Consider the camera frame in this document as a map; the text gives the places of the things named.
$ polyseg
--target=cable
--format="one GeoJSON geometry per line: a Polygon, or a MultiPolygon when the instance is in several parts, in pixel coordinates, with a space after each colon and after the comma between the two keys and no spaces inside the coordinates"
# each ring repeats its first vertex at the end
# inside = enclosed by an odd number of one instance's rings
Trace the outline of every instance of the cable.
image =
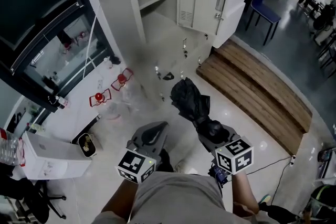
{"type": "Polygon", "coordinates": [[[258,170],[255,170],[255,171],[251,172],[251,173],[248,173],[247,175],[250,175],[250,174],[256,173],[256,172],[258,172],[258,171],[260,171],[260,170],[262,170],[262,169],[265,169],[265,168],[267,168],[268,166],[271,166],[271,165],[273,165],[273,164],[276,164],[276,163],[278,163],[278,162],[284,161],[284,160],[286,160],[286,159],[289,159],[289,158],[292,158],[292,156],[290,156],[290,157],[287,157],[287,158],[284,158],[284,159],[280,159],[280,160],[278,160],[278,161],[276,161],[276,162],[274,162],[274,163],[271,163],[271,164],[269,164],[269,165],[267,165],[267,166],[265,166],[265,167],[263,167],[263,168],[260,168],[260,169],[258,169],[258,170]]]}
{"type": "Polygon", "coordinates": [[[85,70],[86,70],[86,64],[87,64],[87,62],[88,62],[88,58],[89,58],[89,49],[90,49],[90,45],[91,45],[91,39],[92,39],[93,29],[94,29],[94,26],[95,26],[95,24],[96,24],[96,20],[97,20],[97,15],[98,15],[98,13],[99,13],[99,9],[100,9],[100,4],[99,4],[99,7],[98,7],[98,9],[97,9],[95,18],[94,18],[94,20],[93,20],[93,24],[92,24],[91,32],[90,32],[90,37],[89,37],[89,43],[88,43],[88,47],[87,47],[87,49],[86,49],[86,58],[85,58],[85,64],[84,64],[83,79],[84,79],[84,77],[85,77],[85,70]]]}
{"type": "Polygon", "coordinates": [[[72,181],[73,181],[73,186],[75,188],[75,197],[76,197],[76,210],[77,210],[77,214],[78,214],[78,222],[79,224],[81,224],[81,221],[80,221],[80,216],[79,216],[79,211],[78,211],[78,201],[77,201],[77,191],[76,191],[76,184],[75,184],[75,180],[74,178],[72,178],[72,181]]]}
{"type": "Polygon", "coordinates": [[[282,178],[282,176],[283,176],[283,173],[284,173],[284,171],[285,171],[285,169],[286,169],[286,167],[287,167],[288,165],[290,165],[290,163],[288,163],[288,164],[283,168],[283,170],[282,170],[282,173],[281,173],[281,176],[280,176],[280,179],[279,179],[279,184],[278,184],[278,186],[277,186],[277,189],[276,189],[275,192],[274,192],[274,195],[273,195],[273,199],[272,199],[271,205],[273,204],[273,201],[274,201],[274,198],[275,198],[275,194],[277,193],[277,190],[278,190],[278,188],[279,188],[279,186],[280,186],[280,182],[281,182],[281,178],[282,178]]]}

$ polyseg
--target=tiled floor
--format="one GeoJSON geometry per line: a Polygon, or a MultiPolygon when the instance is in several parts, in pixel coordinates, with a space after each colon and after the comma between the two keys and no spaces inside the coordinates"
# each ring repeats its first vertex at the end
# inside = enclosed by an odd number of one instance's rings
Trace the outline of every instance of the tiled floor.
{"type": "Polygon", "coordinates": [[[262,44],[270,25],[268,21],[261,18],[255,26],[258,17],[255,14],[245,31],[251,8],[243,13],[235,35],[275,64],[308,98],[332,131],[332,126],[336,123],[336,75],[330,79],[327,77],[336,65],[333,63],[325,71],[321,71],[317,59],[320,48],[309,34],[308,24],[312,20],[307,18],[297,2],[298,0],[264,1],[281,16],[274,38],[268,39],[265,46],[262,44]]]}
{"type": "MultiPolygon", "coordinates": [[[[233,127],[238,134],[246,136],[255,146],[255,164],[248,168],[247,172],[288,157],[288,154],[263,129],[217,90],[193,73],[185,72],[185,75],[194,81],[202,94],[211,96],[211,119],[233,127]]],[[[79,223],[76,198],[80,223],[91,223],[122,181],[114,169],[120,160],[120,149],[126,146],[127,140],[138,127],[161,120],[168,121],[170,125],[166,149],[173,166],[185,160],[186,172],[207,175],[212,156],[198,141],[192,123],[179,116],[177,109],[169,100],[158,111],[142,115],[141,118],[133,118],[128,122],[115,123],[101,119],[91,132],[99,138],[103,151],[94,157],[85,175],[74,180],[49,182],[52,193],[65,194],[68,199],[57,204],[67,216],[67,220],[60,220],[51,212],[48,223],[79,223]]],[[[307,202],[309,194],[314,189],[313,180],[318,166],[316,156],[324,140],[322,135],[327,131],[326,125],[314,110],[310,131],[303,138],[296,163],[293,167],[286,168],[275,199],[276,205],[298,212],[307,202]]],[[[282,169],[288,162],[289,160],[281,161],[248,176],[257,199],[261,199],[267,193],[274,193],[282,169]]],[[[226,209],[231,211],[231,183],[224,186],[223,201],[226,209]]]]}

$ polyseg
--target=white box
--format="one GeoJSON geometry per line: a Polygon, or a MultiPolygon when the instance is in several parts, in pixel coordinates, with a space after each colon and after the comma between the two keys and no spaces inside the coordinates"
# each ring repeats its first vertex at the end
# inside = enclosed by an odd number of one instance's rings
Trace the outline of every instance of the white box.
{"type": "Polygon", "coordinates": [[[115,168],[121,177],[140,184],[155,171],[156,160],[124,148],[123,157],[115,168]]]}
{"type": "Polygon", "coordinates": [[[92,162],[79,145],[30,132],[25,132],[22,140],[25,153],[22,169],[31,180],[80,177],[92,162]]]}
{"type": "Polygon", "coordinates": [[[217,166],[235,175],[253,164],[254,147],[241,137],[215,150],[217,166]]]}

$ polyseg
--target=black cable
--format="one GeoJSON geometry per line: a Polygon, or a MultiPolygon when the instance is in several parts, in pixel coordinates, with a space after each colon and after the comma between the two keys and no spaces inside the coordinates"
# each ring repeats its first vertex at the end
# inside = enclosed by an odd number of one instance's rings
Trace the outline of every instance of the black cable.
{"type": "Polygon", "coordinates": [[[285,171],[285,169],[286,169],[286,167],[287,167],[288,165],[290,165],[290,163],[288,163],[288,164],[283,168],[283,170],[282,170],[282,173],[281,173],[281,176],[280,176],[280,179],[279,179],[279,184],[278,184],[278,186],[277,186],[277,189],[276,189],[275,192],[274,192],[274,195],[273,195],[273,199],[272,199],[271,205],[273,204],[273,201],[274,201],[274,198],[275,198],[275,194],[277,193],[277,190],[278,190],[278,188],[279,188],[279,186],[280,186],[280,182],[281,182],[281,178],[282,178],[282,176],[283,176],[283,173],[284,173],[284,171],[285,171]]]}
{"type": "Polygon", "coordinates": [[[256,173],[256,172],[258,172],[258,171],[260,171],[260,170],[262,170],[262,169],[267,168],[268,166],[271,166],[271,165],[273,165],[273,164],[276,164],[276,163],[278,163],[278,162],[284,161],[284,160],[289,159],[289,158],[292,158],[292,156],[289,156],[289,157],[284,158],[284,159],[280,159],[280,160],[278,160],[278,161],[276,161],[276,162],[274,162],[274,163],[271,163],[271,164],[269,164],[269,165],[267,165],[267,166],[265,166],[265,167],[263,167],[263,168],[260,168],[260,169],[258,169],[258,170],[255,170],[255,171],[251,172],[251,173],[248,173],[247,175],[256,173]]]}

